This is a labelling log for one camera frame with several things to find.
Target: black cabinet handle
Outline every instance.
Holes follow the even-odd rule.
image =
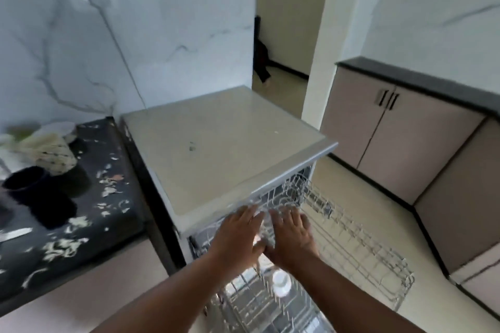
[[[391,103],[391,106],[389,108],[389,111],[392,111],[392,108],[394,107],[394,103],[396,102],[396,99],[397,99],[398,96],[399,96],[399,94],[396,94],[394,96],[394,99],[392,100],[392,103]]]
[[[394,92],[391,93],[391,96],[389,96],[389,100],[387,100],[387,104],[385,105],[385,109],[389,107],[389,104],[391,103],[392,97],[394,96]]]
[[[385,96],[387,95],[388,92],[389,92],[389,90],[384,90],[384,94],[382,95],[382,99],[380,99],[380,102],[378,103],[379,107],[382,106],[382,103],[384,102]]]

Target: forearm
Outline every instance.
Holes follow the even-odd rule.
[[[217,261],[205,254],[134,300],[93,333],[187,332],[224,283]]]
[[[303,285],[338,333],[423,332],[314,254],[300,253],[291,274]]]

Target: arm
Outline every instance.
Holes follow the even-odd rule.
[[[209,251],[126,305],[93,333],[187,332],[211,296],[257,262],[265,243],[253,246],[264,218],[256,206],[228,216]]]
[[[264,254],[292,274],[338,333],[423,333],[423,330],[372,298],[319,257],[310,223],[297,208],[271,211],[275,248]]]

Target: dishwasher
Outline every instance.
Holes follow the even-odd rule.
[[[133,112],[122,130],[140,178],[158,194],[155,220],[176,268],[203,255],[222,220],[245,204],[296,206],[311,222],[322,260],[397,311],[415,281],[407,261],[372,237],[310,181],[337,143],[246,87]],[[274,243],[268,214],[259,236]],[[273,266],[247,269],[216,308],[229,332],[334,331],[302,286],[278,297]]]

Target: dishwasher rack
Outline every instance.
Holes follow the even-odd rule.
[[[259,210],[300,207],[311,222],[322,259],[380,302],[397,311],[415,281],[406,260],[379,243],[344,210],[327,200],[303,175],[295,174],[260,197]],[[213,223],[191,236],[196,256],[205,253],[222,223]],[[267,214],[259,235],[274,244]],[[320,333],[334,331],[302,286],[292,278],[291,292],[278,298],[272,291],[272,273],[247,269],[217,293],[229,331],[246,333]]]

